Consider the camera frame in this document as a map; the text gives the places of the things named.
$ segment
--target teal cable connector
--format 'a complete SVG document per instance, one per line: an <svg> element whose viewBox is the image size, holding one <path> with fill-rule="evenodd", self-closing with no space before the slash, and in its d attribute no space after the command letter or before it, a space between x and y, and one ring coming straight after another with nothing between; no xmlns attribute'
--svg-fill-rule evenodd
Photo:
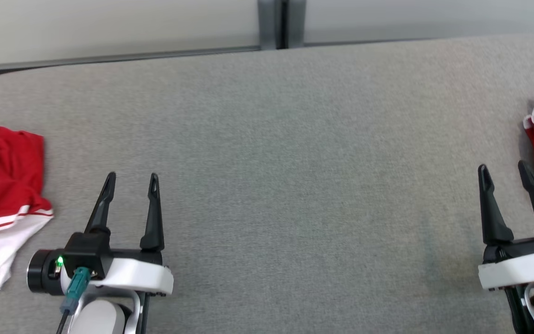
<svg viewBox="0 0 534 334"><path fill-rule="evenodd" d="M69 315L74 315L78 304L80 304L80 298L88 287L89 280L91 279L91 273L86 267L79 267L74 273L74 277L71 279L70 286L65 292L65 298L61 303L61 313L68 311Z"/></svg>

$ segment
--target gray fabric surface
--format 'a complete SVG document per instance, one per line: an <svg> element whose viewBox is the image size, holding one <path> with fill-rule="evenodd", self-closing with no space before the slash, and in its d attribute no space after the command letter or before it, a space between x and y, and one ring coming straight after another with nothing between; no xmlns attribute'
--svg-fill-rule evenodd
<svg viewBox="0 0 534 334"><path fill-rule="evenodd" d="M36 249L82 230L117 172L113 247L136 247L159 174L174 295L150 334L512 333L477 279L477 166L517 237L534 218L534 36L315 47L0 76L0 125L46 138L56 218L18 253L0 334L48 334Z"/></svg>

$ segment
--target black cable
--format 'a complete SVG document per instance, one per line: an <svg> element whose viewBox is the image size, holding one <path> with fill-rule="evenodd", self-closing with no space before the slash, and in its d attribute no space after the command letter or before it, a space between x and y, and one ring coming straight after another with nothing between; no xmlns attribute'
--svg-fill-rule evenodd
<svg viewBox="0 0 534 334"><path fill-rule="evenodd" d="M65 322L67 321L68 315L70 315L70 311L67 309L65 312L63 312L63 316L61 317L59 328L57 328L57 334L63 334L63 327L65 327Z"/></svg>

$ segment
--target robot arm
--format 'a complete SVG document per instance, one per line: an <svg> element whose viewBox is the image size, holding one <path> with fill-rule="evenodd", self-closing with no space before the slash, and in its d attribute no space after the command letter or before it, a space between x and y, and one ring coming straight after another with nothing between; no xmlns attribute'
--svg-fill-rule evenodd
<svg viewBox="0 0 534 334"><path fill-rule="evenodd" d="M115 180L114 173L108 174L83 233L74 233L63 249L38 250L28 265L32 292L67 294L58 334L67 315L72 316L69 334L145 334L150 297L172 294L174 277L161 254L165 245L158 176L151 175L150 207L139 250L110 249L106 220ZM70 285L84 270L89 277L83 291L71 300ZM130 298L132 308L100 297Z"/></svg>
<svg viewBox="0 0 534 334"><path fill-rule="evenodd" d="M534 174L524 161L519 162L519 173L534 211ZM487 246L479 266L481 286L504 290L515 332L534 334L534 238L515 240L494 198L490 172L481 165L478 174L483 243Z"/></svg>

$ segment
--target gray tabletop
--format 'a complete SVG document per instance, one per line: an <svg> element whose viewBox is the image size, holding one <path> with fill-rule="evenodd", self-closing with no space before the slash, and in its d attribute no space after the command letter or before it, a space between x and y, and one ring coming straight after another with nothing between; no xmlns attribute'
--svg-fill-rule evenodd
<svg viewBox="0 0 534 334"><path fill-rule="evenodd" d="M512 333L477 279L477 166L517 237L534 36L314 47L0 76L0 125L46 139L56 217L19 251L0 334L48 334L37 249L82 230L109 171L113 247L137 247L159 174L174 295L149 334Z"/></svg>

